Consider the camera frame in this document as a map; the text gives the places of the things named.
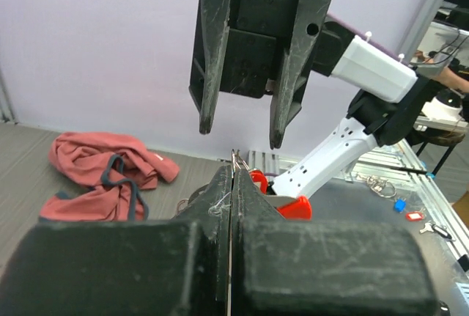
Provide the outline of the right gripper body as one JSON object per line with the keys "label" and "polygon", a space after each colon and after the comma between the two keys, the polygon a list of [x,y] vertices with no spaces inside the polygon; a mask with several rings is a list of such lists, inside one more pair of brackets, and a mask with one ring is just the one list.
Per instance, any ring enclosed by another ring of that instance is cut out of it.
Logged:
{"label": "right gripper body", "polygon": [[220,90],[261,98],[278,75],[298,0],[232,0]]}

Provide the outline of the keyring with red tag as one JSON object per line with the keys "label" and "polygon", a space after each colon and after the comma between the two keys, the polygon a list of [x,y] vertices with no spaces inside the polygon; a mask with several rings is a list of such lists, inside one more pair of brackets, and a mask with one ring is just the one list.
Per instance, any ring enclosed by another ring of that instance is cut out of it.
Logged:
{"label": "keyring with red tag", "polygon": [[177,204],[175,218],[219,220],[236,224],[246,218],[309,220],[312,208],[306,196],[274,194],[267,173],[252,169],[232,150],[230,160],[213,179]]}

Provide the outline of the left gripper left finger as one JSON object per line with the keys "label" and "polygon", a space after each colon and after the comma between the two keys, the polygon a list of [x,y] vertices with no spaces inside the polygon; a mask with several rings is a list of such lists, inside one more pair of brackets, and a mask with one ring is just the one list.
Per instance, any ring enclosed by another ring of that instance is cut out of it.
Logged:
{"label": "left gripper left finger", "polygon": [[1,277],[3,315],[225,315],[232,170],[170,220],[41,223]]}

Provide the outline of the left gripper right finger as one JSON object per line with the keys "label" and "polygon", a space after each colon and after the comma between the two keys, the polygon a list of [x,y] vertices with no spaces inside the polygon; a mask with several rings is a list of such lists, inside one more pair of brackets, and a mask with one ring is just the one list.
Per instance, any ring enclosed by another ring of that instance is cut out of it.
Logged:
{"label": "left gripper right finger", "polygon": [[233,315],[435,315],[411,233],[396,225],[287,220],[246,171],[232,189]]}

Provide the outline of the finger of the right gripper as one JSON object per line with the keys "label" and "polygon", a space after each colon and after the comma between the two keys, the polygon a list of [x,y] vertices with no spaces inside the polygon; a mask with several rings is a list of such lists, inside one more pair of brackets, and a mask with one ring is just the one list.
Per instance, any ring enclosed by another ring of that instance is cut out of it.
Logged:
{"label": "finger of the right gripper", "polygon": [[280,76],[270,104],[270,148],[282,146],[288,124],[302,109],[311,66],[309,59],[331,0],[298,0],[289,47],[283,51]]}
{"label": "finger of the right gripper", "polygon": [[199,0],[189,92],[199,112],[199,132],[212,130],[229,37],[231,0]]}

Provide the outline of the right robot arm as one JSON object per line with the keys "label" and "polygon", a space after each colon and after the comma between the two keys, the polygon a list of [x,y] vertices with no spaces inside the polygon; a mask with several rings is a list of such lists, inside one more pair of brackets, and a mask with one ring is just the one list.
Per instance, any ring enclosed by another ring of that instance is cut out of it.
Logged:
{"label": "right robot arm", "polygon": [[396,144],[441,85],[333,18],[331,0],[199,0],[189,91],[199,131],[212,130],[222,93],[270,95],[273,149],[302,108],[311,72],[358,88],[334,131],[271,185],[311,196],[375,147]]}

